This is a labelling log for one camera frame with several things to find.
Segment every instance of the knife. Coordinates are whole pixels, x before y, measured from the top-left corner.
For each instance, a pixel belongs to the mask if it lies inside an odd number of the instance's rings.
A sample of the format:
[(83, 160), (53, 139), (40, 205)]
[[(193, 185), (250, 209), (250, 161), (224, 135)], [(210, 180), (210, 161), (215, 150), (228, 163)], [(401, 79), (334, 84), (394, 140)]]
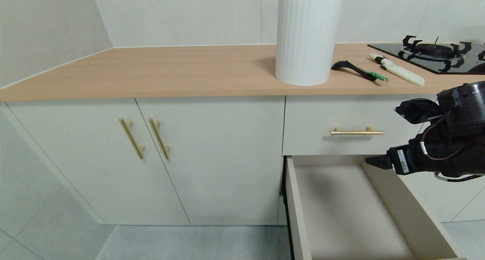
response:
[(414, 72), (406, 70), (392, 63), (389, 59), (378, 54), (370, 54), (371, 58), (381, 65), (381, 68), (417, 86), (424, 86), (424, 78)]

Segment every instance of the floor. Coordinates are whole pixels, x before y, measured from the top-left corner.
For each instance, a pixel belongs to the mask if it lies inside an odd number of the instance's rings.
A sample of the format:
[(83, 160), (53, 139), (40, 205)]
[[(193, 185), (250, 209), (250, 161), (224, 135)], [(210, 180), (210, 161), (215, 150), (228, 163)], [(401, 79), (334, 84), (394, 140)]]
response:
[[(468, 260), (485, 260), (485, 220), (443, 223)], [(117, 226), (97, 260), (290, 260), (286, 227)]]

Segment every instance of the cabinet door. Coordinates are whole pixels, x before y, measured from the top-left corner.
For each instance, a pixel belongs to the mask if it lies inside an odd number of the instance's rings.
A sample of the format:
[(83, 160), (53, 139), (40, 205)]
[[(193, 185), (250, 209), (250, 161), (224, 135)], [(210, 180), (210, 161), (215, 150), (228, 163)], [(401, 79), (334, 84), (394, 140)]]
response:
[[(134, 99), (8, 103), (26, 130), (108, 224), (188, 224)], [(119, 119), (138, 146), (139, 159)]]
[(468, 205), (466, 205), (466, 207), (454, 218), (453, 221), (484, 220), (484, 219), (485, 219), (485, 188), (482, 186), (482, 190), (473, 198), (473, 200), (470, 201)]
[(191, 224), (277, 224), (284, 96), (137, 101)]
[[(445, 182), (436, 179), (432, 172), (416, 172), (402, 178), (420, 194), (440, 222), (453, 220), (485, 186), (485, 177), (465, 182)], [(485, 219), (485, 210), (482, 210), (481, 216), (480, 219)]]

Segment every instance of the green brush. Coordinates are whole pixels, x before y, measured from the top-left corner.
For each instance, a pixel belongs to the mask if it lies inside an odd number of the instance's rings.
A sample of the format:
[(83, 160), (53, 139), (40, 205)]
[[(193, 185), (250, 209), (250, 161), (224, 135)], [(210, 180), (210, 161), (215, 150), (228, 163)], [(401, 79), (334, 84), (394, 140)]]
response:
[(362, 76), (362, 78), (367, 79), (369, 81), (375, 81), (377, 79), (384, 81), (384, 82), (389, 81), (389, 79), (383, 77), (382, 75), (380, 75), (376, 72), (369, 72), (367, 70), (358, 68), (357, 66), (353, 65), (352, 63), (350, 63), (347, 60), (342, 60), (342, 61), (338, 61), (338, 62), (334, 63), (331, 69), (332, 70), (338, 70), (340, 68), (350, 68), (351, 70), (355, 70), (360, 76)]
[(368, 75), (370, 75), (370, 76), (372, 76), (372, 77), (375, 77), (375, 78), (377, 78), (377, 79), (379, 79), (379, 80), (381, 80), (381, 81), (384, 81), (384, 82), (389, 82), (389, 79), (387, 79), (387, 78), (383, 77), (382, 75), (377, 74), (377, 73), (375, 73), (375, 72), (368, 72)]

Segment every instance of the label sticker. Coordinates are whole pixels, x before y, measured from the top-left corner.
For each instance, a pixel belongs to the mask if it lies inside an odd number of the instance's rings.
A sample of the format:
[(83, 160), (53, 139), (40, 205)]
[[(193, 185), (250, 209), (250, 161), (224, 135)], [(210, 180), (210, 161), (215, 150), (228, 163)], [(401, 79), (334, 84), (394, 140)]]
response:
[(399, 160), (401, 162), (401, 166), (402, 166), (402, 171), (406, 174), (406, 173), (409, 173), (409, 168), (407, 167), (407, 162), (406, 162), (406, 158), (404, 157), (404, 151), (402, 150), (398, 150), (397, 151), (397, 155), (399, 156)]

